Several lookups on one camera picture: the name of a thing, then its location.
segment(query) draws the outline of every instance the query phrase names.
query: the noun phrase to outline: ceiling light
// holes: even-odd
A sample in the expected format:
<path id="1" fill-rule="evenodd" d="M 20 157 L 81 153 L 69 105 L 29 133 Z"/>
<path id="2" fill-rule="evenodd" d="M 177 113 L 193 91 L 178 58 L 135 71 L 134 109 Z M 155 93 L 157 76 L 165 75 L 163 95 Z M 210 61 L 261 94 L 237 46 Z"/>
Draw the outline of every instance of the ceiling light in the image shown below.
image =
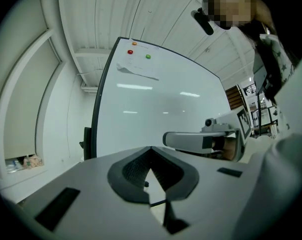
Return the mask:
<path id="1" fill-rule="evenodd" d="M 122 88 L 129 88 L 129 89 L 139 89 L 139 90 L 151 90 L 153 87 L 148 87 L 148 86 L 141 86 L 141 85 L 132 85 L 132 84 L 123 84 L 123 83 L 117 83 L 117 87 L 122 87 Z"/>
<path id="2" fill-rule="evenodd" d="M 181 92 L 181 95 L 186 95 L 186 96 L 192 96 L 192 97 L 199 97 L 197 94 L 189 93 L 189 92 Z"/>

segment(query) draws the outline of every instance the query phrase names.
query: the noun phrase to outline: ceiling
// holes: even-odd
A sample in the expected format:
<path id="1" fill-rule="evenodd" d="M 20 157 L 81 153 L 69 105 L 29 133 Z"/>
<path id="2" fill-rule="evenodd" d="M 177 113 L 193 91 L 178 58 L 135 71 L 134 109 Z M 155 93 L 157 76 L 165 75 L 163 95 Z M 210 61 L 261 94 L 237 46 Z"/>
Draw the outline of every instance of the ceiling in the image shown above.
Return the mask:
<path id="1" fill-rule="evenodd" d="M 201 64 L 228 89 L 253 76 L 254 50 L 233 27 L 208 36 L 191 17 L 201 0 L 59 0 L 65 36 L 85 84 L 96 87 L 118 37 L 147 41 Z"/>

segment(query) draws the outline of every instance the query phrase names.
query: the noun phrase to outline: black pole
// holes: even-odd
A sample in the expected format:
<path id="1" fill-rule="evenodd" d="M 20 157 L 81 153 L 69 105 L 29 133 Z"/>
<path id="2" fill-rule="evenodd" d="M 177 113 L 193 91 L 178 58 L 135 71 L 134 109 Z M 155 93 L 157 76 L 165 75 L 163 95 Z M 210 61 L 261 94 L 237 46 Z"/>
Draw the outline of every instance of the black pole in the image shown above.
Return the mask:
<path id="1" fill-rule="evenodd" d="M 261 132 L 262 132 L 262 115 L 261 115 L 261 103 L 260 103 L 260 94 L 257 93 L 257 108 L 258 108 L 258 114 L 259 114 L 259 132 L 260 132 L 260 136 L 261 136 Z"/>

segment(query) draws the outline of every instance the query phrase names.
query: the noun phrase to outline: white ceiling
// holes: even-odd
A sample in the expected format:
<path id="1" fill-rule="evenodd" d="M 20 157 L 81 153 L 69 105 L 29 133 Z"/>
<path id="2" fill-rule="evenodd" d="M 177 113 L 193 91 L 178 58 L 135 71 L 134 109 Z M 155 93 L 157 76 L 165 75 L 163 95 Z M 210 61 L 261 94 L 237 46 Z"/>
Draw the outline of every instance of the white ceiling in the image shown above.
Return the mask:
<path id="1" fill-rule="evenodd" d="M 254 50 L 235 27 L 208 36 L 191 17 L 200 0 L 59 0 L 65 36 L 87 86 L 98 86 L 118 37 L 171 49 L 215 73 L 228 89 L 252 76 Z"/>

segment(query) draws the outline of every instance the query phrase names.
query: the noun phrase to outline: black frame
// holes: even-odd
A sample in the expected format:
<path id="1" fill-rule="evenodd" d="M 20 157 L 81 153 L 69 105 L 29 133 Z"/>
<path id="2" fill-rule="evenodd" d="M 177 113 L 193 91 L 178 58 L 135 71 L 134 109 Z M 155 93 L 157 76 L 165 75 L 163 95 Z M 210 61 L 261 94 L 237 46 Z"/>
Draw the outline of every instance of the black frame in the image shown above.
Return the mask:
<path id="1" fill-rule="evenodd" d="M 100 80 L 100 83 L 99 83 L 99 86 L 98 86 L 98 89 L 97 89 L 97 94 L 96 94 L 96 99 L 95 99 L 95 104 L 94 104 L 94 109 L 93 109 L 93 116 L 92 116 L 92 125 L 91 125 L 91 158 L 96 158 L 97 123 L 98 123 L 98 117 L 99 117 L 100 104 L 101 104 L 101 98 L 102 98 L 104 83 L 105 83 L 106 76 L 107 76 L 107 73 L 108 73 L 111 61 L 113 59 L 115 50 L 116 50 L 117 45 L 119 44 L 119 42 L 120 42 L 121 39 L 129 40 L 130 38 L 121 37 L 121 36 L 119 36 L 117 38 L 117 40 L 116 40 L 116 42 L 115 42 L 115 44 L 114 44 L 114 46 L 113 46 L 113 48 L 112 48 L 112 50 L 110 52 L 110 55 L 109 55 L 109 57 L 107 59 L 107 62 L 105 64 L 105 67 L 104 67 L 104 70 L 103 70 L 103 73 L 102 73 L 102 77 L 101 77 L 101 80 Z M 217 75 L 215 75 L 213 72 L 209 71 L 207 68 L 205 68 L 202 65 L 198 64 L 197 62 L 191 60 L 190 58 L 187 58 L 184 55 L 179 54 L 178 52 L 175 52 L 173 50 L 167 49 L 165 47 L 162 47 L 160 45 L 156 45 L 156 44 L 153 44 L 153 43 L 150 43 L 150 42 L 145 42 L 145 41 L 141 41 L 141 40 L 137 40 L 137 39 L 132 39 L 132 40 L 137 41 L 137 42 L 141 42 L 141 43 L 145 43 L 145 44 L 149 44 L 149 45 L 151 44 L 153 46 L 157 46 L 157 47 L 160 47 L 162 49 L 168 50 L 168 51 L 170 51 L 172 53 L 178 54 L 179 56 L 182 56 L 182 57 L 184 57 L 184 58 L 186 58 L 186 59 L 188 59 L 188 60 L 196 63 L 197 65 L 201 66 L 202 68 L 204 68 L 205 70 L 207 70 L 208 72 L 210 72 L 211 74 L 213 74 L 214 76 L 216 76 L 220 80 L 220 82 L 221 82 L 221 79 Z"/>

